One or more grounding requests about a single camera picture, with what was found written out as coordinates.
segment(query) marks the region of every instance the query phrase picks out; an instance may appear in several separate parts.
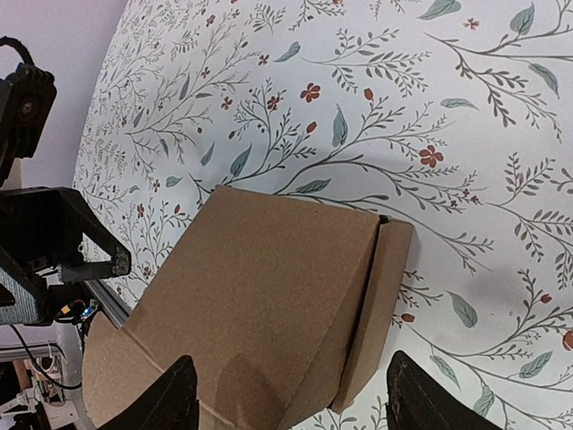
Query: cardboard box flap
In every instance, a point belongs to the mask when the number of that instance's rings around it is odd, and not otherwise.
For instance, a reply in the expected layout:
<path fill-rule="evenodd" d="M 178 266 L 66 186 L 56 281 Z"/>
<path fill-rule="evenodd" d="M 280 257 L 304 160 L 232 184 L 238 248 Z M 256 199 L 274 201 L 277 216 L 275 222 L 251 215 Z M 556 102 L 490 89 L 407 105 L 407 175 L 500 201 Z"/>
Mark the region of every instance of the cardboard box flap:
<path fill-rule="evenodd" d="M 396 306 L 414 227 L 391 220 L 380 226 L 374 264 L 340 390 L 331 405 L 342 412 L 378 370 Z"/>
<path fill-rule="evenodd" d="M 123 412 L 160 375 L 141 348 L 105 315 L 96 315 L 83 359 L 82 385 L 86 409 L 97 427 Z"/>

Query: brown cardboard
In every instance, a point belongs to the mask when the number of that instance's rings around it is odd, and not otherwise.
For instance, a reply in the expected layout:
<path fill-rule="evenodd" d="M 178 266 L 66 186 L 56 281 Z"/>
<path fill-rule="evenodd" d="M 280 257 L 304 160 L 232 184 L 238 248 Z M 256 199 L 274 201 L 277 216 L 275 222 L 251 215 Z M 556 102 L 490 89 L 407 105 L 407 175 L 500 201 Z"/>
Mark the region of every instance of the brown cardboard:
<path fill-rule="evenodd" d="M 201 430 L 287 430 L 341 410 L 376 371 L 412 226 L 220 187 L 125 326 L 93 322 L 83 386 L 97 426 L 181 355 Z"/>

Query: floral wallpaper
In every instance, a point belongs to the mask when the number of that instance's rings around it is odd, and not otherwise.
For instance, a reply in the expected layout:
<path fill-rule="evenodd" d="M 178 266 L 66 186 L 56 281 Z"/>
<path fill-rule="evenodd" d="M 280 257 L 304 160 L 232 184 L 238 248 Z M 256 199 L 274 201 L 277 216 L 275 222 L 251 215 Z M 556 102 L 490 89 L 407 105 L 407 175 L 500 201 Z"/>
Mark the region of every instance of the floral wallpaper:
<path fill-rule="evenodd" d="M 501 428 L 573 429 L 572 24 L 572 0 L 132 0 L 75 175 L 133 251 L 117 294 L 216 185 L 405 219 L 381 369 L 403 349 Z M 380 371 L 297 428 L 381 430 L 386 399 Z"/>

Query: wire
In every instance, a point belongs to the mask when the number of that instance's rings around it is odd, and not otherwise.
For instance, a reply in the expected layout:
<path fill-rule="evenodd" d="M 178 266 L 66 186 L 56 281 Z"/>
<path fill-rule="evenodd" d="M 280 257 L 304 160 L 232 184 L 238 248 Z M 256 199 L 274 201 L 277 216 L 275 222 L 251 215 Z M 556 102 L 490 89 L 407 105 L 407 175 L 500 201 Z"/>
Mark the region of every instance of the wire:
<path fill-rule="evenodd" d="M 79 388 L 81 388 L 81 383 L 77 383 L 75 385 L 63 385 L 62 383 L 59 383 L 58 381 L 53 379 L 49 374 L 47 374 L 47 372 L 44 369 L 42 369 L 42 367 L 36 362 L 36 358 L 34 358 L 32 353 L 30 352 L 30 349 L 28 348 L 28 344 L 26 343 L 24 338 L 21 336 L 18 329 L 12 324 L 10 324 L 10 328 L 14 331 L 14 333 L 16 333 L 16 336 L 18 336 L 20 343 L 22 344 L 24 349 L 26 349 L 26 352 L 28 353 L 28 357 L 30 357 L 30 361 L 32 362 L 32 365 L 34 366 L 34 368 L 38 372 L 40 372 L 46 379 L 48 379 L 53 385 L 61 388 L 62 390 L 69 390 L 69 391 L 78 390 Z"/>
<path fill-rule="evenodd" d="M 57 349 L 57 351 L 60 353 L 60 355 L 63 358 L 66 358 L 64 352 L 62 351 L 62 348 L 60 348 L 60 346 L 57 343 L 51 343 L 48 342 L 47 343 L 48 347 L 53 348 L 53 349 Z M 39 344 L 39 345 L 31 345 L 29 348 L 42 348 L 44 346 L 44 344 Z M 8 352 L 8 351 L 22 351 L 23 347 L 1 347 L 0 348 L 0 352 Z"/>
<path fill-rule="evenodd" d="M 8 38 L 7 36 L 4 36 L 0 38 L 0 47 L 3 46 L 8 46 L 15 49 L 16 52 L 20 54 L 21 60 L 26 65 L 34 65 L 34 60 L 32 60 L 30 51 L 18 39 Z"/>

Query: lavender wall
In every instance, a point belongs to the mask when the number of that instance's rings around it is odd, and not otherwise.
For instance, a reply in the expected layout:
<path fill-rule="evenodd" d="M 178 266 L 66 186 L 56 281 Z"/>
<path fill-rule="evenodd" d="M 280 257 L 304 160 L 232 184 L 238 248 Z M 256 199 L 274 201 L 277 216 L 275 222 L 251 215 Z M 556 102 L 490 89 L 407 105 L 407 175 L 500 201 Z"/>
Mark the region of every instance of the lavender wall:
<path fill-rule="evenodd" d="M 4 0 L 0 36 L 21 40 L 34 62 L 56 77 L 58 95 L 33 159 L 21 163 L 21 184 L 71 185 L 91 94 L 126 0 Z M 19 61 L 0 50 L 0 76 Z"/>

